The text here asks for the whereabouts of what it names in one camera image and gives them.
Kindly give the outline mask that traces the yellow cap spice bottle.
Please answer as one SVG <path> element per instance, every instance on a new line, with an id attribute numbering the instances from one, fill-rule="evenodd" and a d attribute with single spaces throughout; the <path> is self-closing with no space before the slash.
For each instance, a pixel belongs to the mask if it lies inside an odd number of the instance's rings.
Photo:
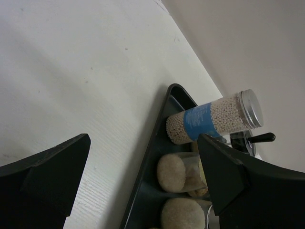
<path id="1" fill-rule="evenodd" d="M 208 195 L 203 166 L 196 152 L 163 155 L 158 161 L 156 175 L 166 192 L 188 193 L 195 198 Z"/>

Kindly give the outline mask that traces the pink cap spice bottle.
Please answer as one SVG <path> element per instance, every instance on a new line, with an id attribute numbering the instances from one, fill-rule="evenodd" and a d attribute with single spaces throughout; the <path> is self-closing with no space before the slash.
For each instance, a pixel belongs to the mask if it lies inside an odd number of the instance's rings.
<path id="1" fill-rule="evenodd" d="M 162 229 L 219 229 L 212 203 L 194 198 L 171 198 L 161 211 Z"/>

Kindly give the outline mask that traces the tall blue label bottle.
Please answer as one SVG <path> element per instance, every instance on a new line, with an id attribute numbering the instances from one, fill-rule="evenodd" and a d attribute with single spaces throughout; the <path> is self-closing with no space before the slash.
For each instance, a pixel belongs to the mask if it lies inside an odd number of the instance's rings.
<path id="1" fill-rule="evenodd" d="M 248 89 L 169 116 L 166 131 L 174 144 L 182 145 L 196 141 L 200 134 L 220 137 L 263 125 L 259 101 Z"/>

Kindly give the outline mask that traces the black knob cap bottle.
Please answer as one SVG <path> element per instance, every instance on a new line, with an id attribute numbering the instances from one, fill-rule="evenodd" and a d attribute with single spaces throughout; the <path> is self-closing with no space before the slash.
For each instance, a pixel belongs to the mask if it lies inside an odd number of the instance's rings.
<path id="1" fill-rule="evenodd" d="M 273 142 L 275 139 L 275 134 L 271 132 L 253 136 L 252 132 L 248 130 L 230 134 L 229 145 L 240 152 L 255 157 L 256 143 Z"/>

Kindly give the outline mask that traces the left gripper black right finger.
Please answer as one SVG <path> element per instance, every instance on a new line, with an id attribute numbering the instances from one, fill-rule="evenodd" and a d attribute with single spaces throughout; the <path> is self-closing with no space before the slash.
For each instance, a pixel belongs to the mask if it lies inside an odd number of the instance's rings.
<path id="1" fill-rule="evenodd" d="M 198 147 L 220 228 L 304 228 L 303 172 L 246 155 L 206 134 Z"/>

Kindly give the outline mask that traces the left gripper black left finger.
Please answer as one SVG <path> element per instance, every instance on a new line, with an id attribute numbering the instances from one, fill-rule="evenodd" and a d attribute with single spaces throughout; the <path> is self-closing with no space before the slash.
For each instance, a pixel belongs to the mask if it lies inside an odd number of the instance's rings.
<path id="1" fill-rule="evenodd" d="M 2 229 L 62 229 L 71 215 L 91 140 L 80 134 L 0 168 Z"/>

